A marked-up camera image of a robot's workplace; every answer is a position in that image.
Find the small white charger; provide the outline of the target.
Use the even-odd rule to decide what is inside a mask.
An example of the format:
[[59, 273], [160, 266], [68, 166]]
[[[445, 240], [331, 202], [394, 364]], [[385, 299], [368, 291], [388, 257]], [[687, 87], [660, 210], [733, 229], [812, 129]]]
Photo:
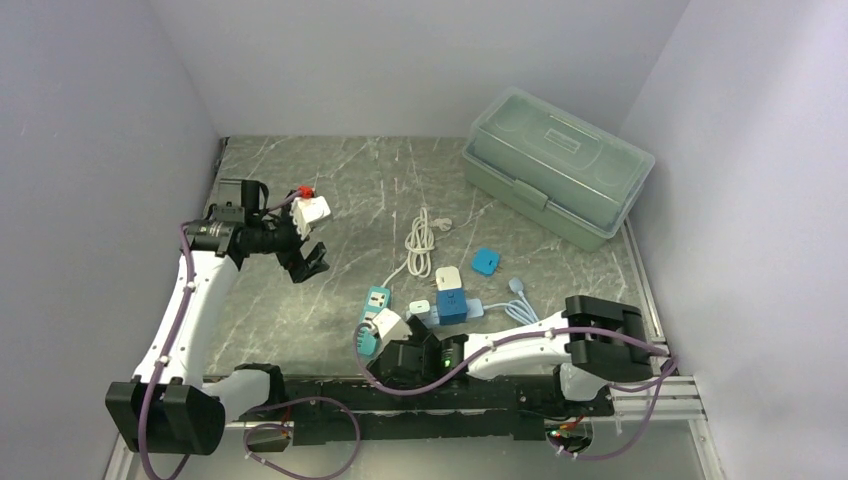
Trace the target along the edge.
[[408, 314], [418, 318], [428, 318], [431, 313], [431, 304], [428, 300], [416, 300], [408, 304]]

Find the teal power strip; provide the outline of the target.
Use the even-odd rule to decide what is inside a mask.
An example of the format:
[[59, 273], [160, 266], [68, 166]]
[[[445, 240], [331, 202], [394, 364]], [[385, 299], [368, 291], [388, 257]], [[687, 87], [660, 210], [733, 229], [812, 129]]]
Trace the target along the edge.
[[421, 279], [430, 276], [432, 251], [435, 249], [434, 230], [446, 232], [451, 228], [452, 221], [449, 218], [431, 218], [426, 207], [419, 209], [404, 239], [405, 259], [381, 284], [369, 289], [360, 318], [361, 323], [371, 323], [382, 310], [390, 306], [391, 293], [388, 284], [402, 271]]

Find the blue cube adapter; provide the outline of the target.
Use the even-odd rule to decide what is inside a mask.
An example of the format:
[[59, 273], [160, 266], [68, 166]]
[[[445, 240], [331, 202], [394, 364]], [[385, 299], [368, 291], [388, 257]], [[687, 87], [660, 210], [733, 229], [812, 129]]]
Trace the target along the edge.
[[438, 290], [436, 303], [439, 326], [457, 325], [467, 320], [468, 305], [463, 288]]

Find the light blue power strip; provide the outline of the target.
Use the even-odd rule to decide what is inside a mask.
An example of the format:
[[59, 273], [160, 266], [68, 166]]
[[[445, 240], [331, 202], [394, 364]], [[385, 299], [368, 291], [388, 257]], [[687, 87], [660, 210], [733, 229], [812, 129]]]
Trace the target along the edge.
[[[513, 277], [508, 282], [508, 285], [509, 289], [517, 296], [517, 299], [490, 305], [484, 305], [482, 300], [478, 298], [467, 299], [468, 316], [464, 323], [469, 320], [482, 318], [486, 312], [495, 309], [503, 309], [510, 318], [521, 325], [530, 325], [539, 322], [541, 318], [525, 295], [524, 283], [518, 277]], [[440, 327], [437, 318], [437, 305], [431, 304], [431, 313], [428, 318], [419, 319], [428, 328]]]

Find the white blue charger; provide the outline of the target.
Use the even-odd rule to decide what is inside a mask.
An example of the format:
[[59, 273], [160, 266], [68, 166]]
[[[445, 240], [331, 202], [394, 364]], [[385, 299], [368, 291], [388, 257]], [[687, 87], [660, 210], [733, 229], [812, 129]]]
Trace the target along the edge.
[[480, 248], [471, 260], [471, 269], [482, 276], [494, 275], [499, 267], [501, 255], [490, 249]]

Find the white cube socket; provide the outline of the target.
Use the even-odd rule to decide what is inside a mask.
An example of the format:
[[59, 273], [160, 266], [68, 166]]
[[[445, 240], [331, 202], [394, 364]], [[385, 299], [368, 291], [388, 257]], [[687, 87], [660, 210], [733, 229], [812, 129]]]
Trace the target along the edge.
[[435, 284], [438, 291], [455, 290], [463, 287], [459, 269], [455, 266], [440, 267], [435, 270]]

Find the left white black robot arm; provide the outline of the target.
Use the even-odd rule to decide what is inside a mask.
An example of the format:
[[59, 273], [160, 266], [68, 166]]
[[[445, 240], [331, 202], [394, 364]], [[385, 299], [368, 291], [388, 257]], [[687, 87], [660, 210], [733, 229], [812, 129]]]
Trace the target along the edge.
[[326, 248], [302, 247], [329, 219], [327, 200], [307, 186], [276, 205], [257, 180], [224, 179], [206, 214], [180, 229], [176, 283], [154, 340], [130, 380], [112, 383], [106, 408], [134, 452], [209, 455], [225, 426], [252, 410], [279, 417], [287, 392], [279, 367], [241, 365], [223, 380], [204, 381], [205, 355], [223, 303], [246, 259], [271, 255], [293, 283], [328, 270]]

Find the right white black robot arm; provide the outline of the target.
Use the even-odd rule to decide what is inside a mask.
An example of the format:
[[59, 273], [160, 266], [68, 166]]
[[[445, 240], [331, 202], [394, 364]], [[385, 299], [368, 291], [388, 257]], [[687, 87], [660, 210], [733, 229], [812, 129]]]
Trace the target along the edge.
[[391, 310], [362, 321], [354, 335], [377, 337], [369, 362], [359, 365], [378, 390], [418, 396], [460, 380], [493, 381], [549, 366], [556, 373], [551, 401], [574, 415], [609, 384], [648, 381], [652, 360], [667, 351], [648, 342], [639, 308], [585, 295], [566, 298], [563, 310], [512, 329], [444, 339], [419, 319]]

